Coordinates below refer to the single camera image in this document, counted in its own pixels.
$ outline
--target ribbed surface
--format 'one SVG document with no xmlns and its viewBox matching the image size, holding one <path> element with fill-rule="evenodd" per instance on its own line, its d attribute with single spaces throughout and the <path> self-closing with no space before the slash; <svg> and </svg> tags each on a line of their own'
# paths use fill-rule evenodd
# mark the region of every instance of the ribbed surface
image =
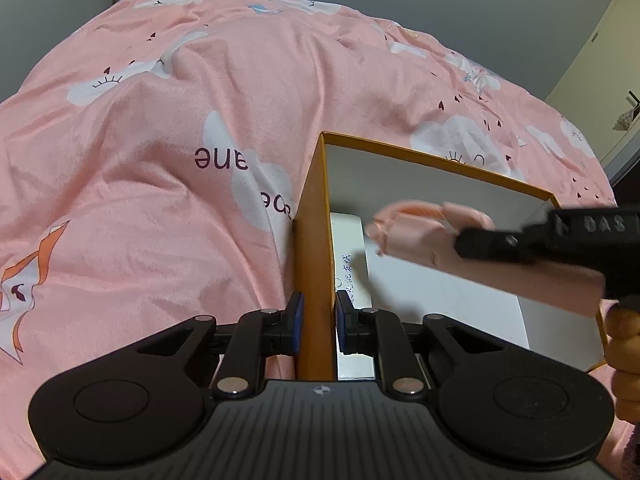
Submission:
<svg viewBox="0 0 640 480">
<path fill-rule="evenodd" d="M 121 471 L 51 463 L 36 480 L 600 480 L 594 463 L 554 472 L 510 471 L 453 445 L 420 404 L 374 383 L 270 381 L 255 399 L 226 402 L 181 450 Z"/>
</svg>

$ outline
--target metal bolt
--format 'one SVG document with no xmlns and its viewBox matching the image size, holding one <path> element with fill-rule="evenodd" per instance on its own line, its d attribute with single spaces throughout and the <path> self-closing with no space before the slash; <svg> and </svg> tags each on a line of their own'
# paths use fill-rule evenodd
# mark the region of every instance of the metal bolt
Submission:
<svg viewBox="0 0 640 480">
<path fill-rule="evenodd" d="M 249 383 L 242 377 L 225 377 L 218 381 L 217 386 L 221 392 L 239 394 L 249 387 Z"/>
<path fill-rule="evenodd" d="M 401 377 L 396 379 L 392 386 L 396 392 L 413 395 L 418 394 L 423 390 L 424 383 L 420 379 L 416 379 L 414 377 Z"/>
</svg>

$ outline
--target bed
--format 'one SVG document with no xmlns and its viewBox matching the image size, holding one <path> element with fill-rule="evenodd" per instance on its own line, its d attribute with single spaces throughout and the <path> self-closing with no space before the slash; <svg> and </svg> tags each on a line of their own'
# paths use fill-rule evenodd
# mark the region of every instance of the bed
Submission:
<svg viewBox="0 0 640 480">
<path fill-rule="evenodd" d="M 122 0 L 38 63 L 0 124 L 3 480 L 42 462 L 26 413 L 51 376 L 196 314 L 284 305 L 321 130 L 614 204 L 558 112 L 429 34 L 324 2 Z"/>
</svg>

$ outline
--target open box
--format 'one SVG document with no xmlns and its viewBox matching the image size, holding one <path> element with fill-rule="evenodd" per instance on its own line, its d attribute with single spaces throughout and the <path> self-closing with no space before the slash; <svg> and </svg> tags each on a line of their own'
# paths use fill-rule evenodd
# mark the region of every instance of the open box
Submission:
<svg viewBox="0 0 640 480">
<path fill-rule="evenodd" d="M 487 213 L 500 230 L 542 222 L 558 207 L 552 193 L 495 173 L 323 132 L 294 221 L 295 287 L 305 294 L 298 378 L 337 377 L 330 213 L 356 215 L 366 224 L 384 206 L 406 199 L 471 206 Z M 384 308 L 402 321 L 420 323 L 425 314 L 437 312 L 581 370 L 603 360 L 606 336 L 600 314 L 586 318 L 389 256 L 380 258 L 370 241 L 366 264 Z"/>
</svg>

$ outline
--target door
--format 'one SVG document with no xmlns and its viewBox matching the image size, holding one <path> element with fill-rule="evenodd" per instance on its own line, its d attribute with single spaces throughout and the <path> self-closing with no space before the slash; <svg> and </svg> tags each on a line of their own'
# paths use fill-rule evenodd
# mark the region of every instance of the door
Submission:
<svg viewBox="0 0 640 480">
<path fill-rule="evenodd" d="M 602 162 L 625 137 L 618 117 L 640 95 L 640 0 L 614 0 L 546 102 L 575 124 Z"/>
</svg>

